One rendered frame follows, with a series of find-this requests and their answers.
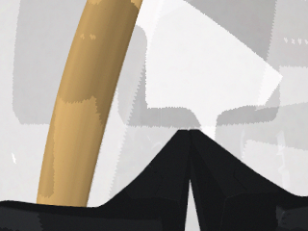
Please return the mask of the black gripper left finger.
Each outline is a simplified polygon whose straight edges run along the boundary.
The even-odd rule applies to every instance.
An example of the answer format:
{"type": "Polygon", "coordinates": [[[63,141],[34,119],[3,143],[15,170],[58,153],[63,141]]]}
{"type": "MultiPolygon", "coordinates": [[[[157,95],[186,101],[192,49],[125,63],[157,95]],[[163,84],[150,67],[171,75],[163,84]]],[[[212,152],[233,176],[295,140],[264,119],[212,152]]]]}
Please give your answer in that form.
{"type": "Polygon", "coordinates": [[[100,207],[0,201],[0,231],[185,231],[190,139],[178,130],[142,173],[100,207]]]}

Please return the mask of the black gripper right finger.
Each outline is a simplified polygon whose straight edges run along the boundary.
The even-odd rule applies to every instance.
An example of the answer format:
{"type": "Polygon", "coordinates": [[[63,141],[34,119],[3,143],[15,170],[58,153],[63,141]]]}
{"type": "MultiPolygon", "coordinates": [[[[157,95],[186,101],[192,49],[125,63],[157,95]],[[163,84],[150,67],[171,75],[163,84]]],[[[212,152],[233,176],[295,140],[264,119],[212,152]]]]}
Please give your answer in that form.
{"type": "Polygon", "coordinates": [[[308,231],[308,196],[286,192],[200,130],[189,130],[200,231],[308,231]]]}

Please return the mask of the long wooden-handled scraper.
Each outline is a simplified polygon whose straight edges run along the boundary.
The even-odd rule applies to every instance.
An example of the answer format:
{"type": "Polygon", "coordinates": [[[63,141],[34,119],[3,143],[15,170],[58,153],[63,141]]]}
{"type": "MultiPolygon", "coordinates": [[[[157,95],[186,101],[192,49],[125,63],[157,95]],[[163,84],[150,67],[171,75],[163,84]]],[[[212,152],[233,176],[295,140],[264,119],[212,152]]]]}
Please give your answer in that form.
{"type": "Polygon", "coordinates": [[[116,82],[142,0],[88,0],[66,57],[36,204],[86,207],[116,82]]]}

